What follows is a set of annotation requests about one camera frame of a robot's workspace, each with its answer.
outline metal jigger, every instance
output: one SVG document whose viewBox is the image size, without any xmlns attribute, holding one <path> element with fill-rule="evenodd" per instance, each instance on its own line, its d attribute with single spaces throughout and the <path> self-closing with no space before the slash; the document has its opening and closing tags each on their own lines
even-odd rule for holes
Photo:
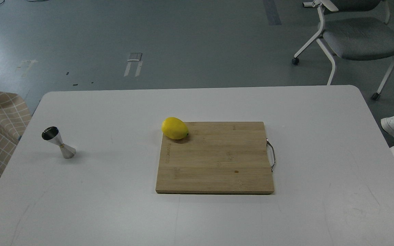
<svg viewBox="0 0 394 246">
<path fill-rule="evenodd" d="M 70 159 L 75 155 L 75 149 L 62 142 L 62 137 L 57 127 L 51 126 L 49 128 L 46 128 L 42 132 L 42 138 L 45 141 L 48 141 L 50 143 L 59 146 L 61 148 L 62 155 L 65 159 Z"/>
</svg>

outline metal handle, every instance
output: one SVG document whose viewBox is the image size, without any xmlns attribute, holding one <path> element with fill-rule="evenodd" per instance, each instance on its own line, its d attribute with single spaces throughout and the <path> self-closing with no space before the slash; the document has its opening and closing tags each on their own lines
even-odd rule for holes
<svg viewBox="0 0 394 246">
<path fill-rule="evenodd" d="M 273 152 L 273 165 L 270 167 L 272 169 L 272 172 L 273 172 L 273 167 L 276 165 L 275 148 L 273 148 L 272 144 L 268 141 L 268 138 L 267 138 L 267 145 L 272 148 L 272 152 Z"/>
</svg>

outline lemon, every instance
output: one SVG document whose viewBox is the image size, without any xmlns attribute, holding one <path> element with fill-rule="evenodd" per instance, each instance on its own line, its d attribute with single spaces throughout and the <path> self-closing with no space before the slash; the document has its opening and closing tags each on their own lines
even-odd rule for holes
<svg viewBox="0 0 394 246">
<path fill-rule="evenodd" d="M 182 139 L 188 135 L 185 123 L 175 117 L 168 117 L 162 122 L 162 132 L 169 138 Z"/>
</svg>

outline bamboo cutting board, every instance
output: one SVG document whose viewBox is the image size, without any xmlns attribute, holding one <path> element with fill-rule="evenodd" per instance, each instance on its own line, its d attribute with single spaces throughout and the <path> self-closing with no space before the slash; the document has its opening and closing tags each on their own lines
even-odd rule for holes
<svg viewBox="0 0 394 246">
<path fill-rule="evenodd" d="M 185 122 L 189 136 L 162 137 L 157 193 L 271 194 L 263 122 Z"/>
</svg>

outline gray floor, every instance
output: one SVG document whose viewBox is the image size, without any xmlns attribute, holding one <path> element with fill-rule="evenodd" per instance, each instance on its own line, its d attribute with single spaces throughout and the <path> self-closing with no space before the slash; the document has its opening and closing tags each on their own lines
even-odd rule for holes
<svg viewBox="0 0 394 246">
<path fill-rule="evenodd" d="M 21 95 L 34 112 L 50 91 L 326 84 L 331 65 L 317 44 L 291 65 L 316 32 L 316 9 L 298 0 L 274 3 L 266 13 L 262 0 L 6 1 L 0 6 L 0 91 Z M 267 14 L 277 14 L 281 25 L 269 25 Z M 383 19 L 383 4 L 355 15 Z M 135 62 L 124 76 L 131 52 L 143 53 L 137 77 Z M 394 115 L 394 72 L 381 98 L 369 99 L 389 62 L 337 60 L 333 84 L 358 87 L 377 122 Z"/>
</svg>

